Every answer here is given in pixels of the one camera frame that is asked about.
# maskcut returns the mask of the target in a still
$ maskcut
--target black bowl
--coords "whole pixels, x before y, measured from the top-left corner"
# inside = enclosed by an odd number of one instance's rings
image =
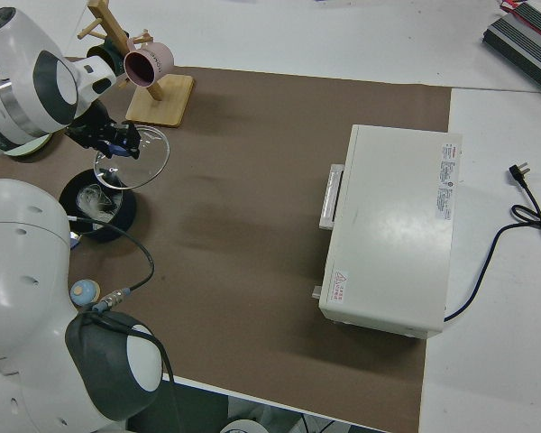
[[[124,231],[128,230],[136,215],[136,199],[134,198],[134,193],[129,189],[108,188],[98,181],[93,170],[82,171],[72,178],[66,187],[64,187],[64,190],[62,190],[59,203],[64,207],[66,213],[74,217],[89,218],[89,216],[85,215],[76,204],[78,193],[88,185],[98,185],[107,197],[113,202],[118,203],[116,209],[113,210],[115,215],[108,223]],[[111,228],[103,226],[94,229],[92,224],[78,221],[70,221],[70,230],[78,235],[96,239],[98,242],[109,242],[120,237],[120,234],[116,233],[116,231]]]

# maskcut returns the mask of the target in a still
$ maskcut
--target sticker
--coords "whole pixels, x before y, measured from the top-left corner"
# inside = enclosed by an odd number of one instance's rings
[[[344,302],[344,288],[349,279],[349,273],[335,270],[333,274],[333,283],[331,284],[331,293],[329,300],[332,302]]]
[[[451,220],[453,217],[454,187],[457,181],[456,144],[443,144],[441,149],[441,166],[439,169],[439,188],[436,194],[437,218]]]

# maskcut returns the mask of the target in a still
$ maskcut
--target wooden mug tree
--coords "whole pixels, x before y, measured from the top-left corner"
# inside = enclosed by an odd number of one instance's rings
[[[86,35],[99,39],[108,37],[125,56],[130,51],[127,45],[128,38],[108,9],[108,0],[89,0],[88,9],[96,19],[78,34],[78,38],[82,39]],[[102,26],[106,35],[94,31],[98,25]],[[152,37],[144,31],[133,41],[149,42],[152,41]],[[193,86],[194,79],[188,75],[168,74],[148,88],[137,87],[126,112],[126,119],[138,124],[179,126]]]

